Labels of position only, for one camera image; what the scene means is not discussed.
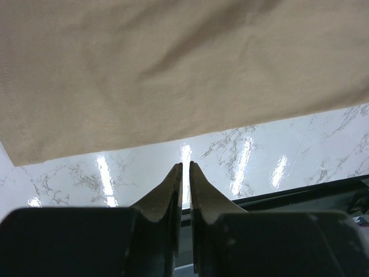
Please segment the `beige t shirt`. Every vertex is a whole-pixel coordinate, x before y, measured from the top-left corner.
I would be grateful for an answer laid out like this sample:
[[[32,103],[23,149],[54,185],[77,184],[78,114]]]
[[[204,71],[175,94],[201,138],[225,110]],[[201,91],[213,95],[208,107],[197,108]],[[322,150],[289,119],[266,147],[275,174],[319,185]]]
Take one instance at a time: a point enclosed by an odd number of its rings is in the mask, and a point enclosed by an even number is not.
[[[1,2],[15,166],[367,102],[367,1]]]

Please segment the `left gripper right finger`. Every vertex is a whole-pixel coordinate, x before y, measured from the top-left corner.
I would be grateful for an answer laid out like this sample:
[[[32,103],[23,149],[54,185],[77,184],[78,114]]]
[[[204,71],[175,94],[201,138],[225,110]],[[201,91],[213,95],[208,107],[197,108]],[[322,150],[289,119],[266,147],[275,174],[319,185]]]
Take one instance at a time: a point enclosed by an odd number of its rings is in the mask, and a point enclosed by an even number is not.
[[[189,181],[194,272],[221,274],[223,235],[217,221],[225,214],[247,211],[216,189],[194,161],[190,162]]]

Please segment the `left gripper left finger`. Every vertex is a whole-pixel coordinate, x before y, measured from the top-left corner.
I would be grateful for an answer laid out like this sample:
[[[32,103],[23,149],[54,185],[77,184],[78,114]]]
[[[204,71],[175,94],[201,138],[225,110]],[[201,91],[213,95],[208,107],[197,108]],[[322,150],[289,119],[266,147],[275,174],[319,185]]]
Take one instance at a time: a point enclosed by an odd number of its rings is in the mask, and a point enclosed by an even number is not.
[[[179,252],[183,164],[132,205],[139,212],[129,252],[130,276],[173,276]]]

